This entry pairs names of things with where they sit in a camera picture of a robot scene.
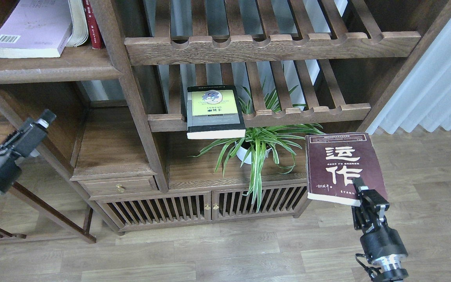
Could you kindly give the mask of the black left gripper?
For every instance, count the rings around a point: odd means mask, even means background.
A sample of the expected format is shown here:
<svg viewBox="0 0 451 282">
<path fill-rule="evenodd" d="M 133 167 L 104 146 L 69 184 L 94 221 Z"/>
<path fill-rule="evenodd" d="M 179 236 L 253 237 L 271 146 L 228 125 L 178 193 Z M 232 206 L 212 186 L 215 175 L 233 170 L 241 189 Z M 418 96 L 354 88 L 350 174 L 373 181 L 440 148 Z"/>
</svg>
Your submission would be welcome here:
<svg viewBox="0 0 451 282">
<path fill-rule="evenodd" d="M 44 110 L 38 120 L 27 118 L 23 125 L 0 144 L 0 195 L 5 194 L 21 175 L 16 159 L 26 158 L 47 136 L 47 128 L 56 119 L 51 110 Z"/>
</svg>

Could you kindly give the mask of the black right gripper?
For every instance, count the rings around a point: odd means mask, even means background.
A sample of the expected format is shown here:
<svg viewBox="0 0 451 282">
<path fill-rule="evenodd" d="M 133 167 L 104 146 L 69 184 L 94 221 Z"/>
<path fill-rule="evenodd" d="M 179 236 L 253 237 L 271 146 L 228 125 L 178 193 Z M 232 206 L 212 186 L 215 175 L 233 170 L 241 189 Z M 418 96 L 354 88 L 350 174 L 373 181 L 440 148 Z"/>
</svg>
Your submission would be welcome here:
<svg viewBox="0 0 451 282">
<path fill-rule="evenodd" d="M 360 202 L 358 207 L 352 207 L 353 221 L 355 229 L 363 231 L 360 242 L 364 251 L 355 254 L 356 261 L 369 275 L 408 275 L 401 266 L 401 259 L 407 257 L 408 252 L 399 233 L 387 225 L 385 211 L 390 203 L 378 191 L 369 189 L 361 177 L 354 178 L 353 185 Z M 373 220 L 369 228 L 365 227 L 364 220 Z"/>
</svg>

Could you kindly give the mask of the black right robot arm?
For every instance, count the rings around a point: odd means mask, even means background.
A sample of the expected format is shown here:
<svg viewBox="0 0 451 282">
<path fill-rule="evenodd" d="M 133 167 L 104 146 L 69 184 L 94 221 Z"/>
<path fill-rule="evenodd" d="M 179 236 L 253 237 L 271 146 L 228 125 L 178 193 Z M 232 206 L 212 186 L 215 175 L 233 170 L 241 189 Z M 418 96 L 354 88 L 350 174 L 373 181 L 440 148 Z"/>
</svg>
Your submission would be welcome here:
<svg viewBox="0 0 451 282">
<path fill-rule="evenodd" d="M 356 230 L 362 230 L 360 242 L 364 253 L 355 254 L 356 261 L 368 273 L 373 282 L 403 282 L 408 272 L 401 266 L 401 259 L 408 252 L 399 233 L 388 226 L 385 211 L 390 204 L 378 191 L 369 189 L 362 178 L 354 178 L 353 185 L 360 201 L 352 207 Z"/>
</svg>

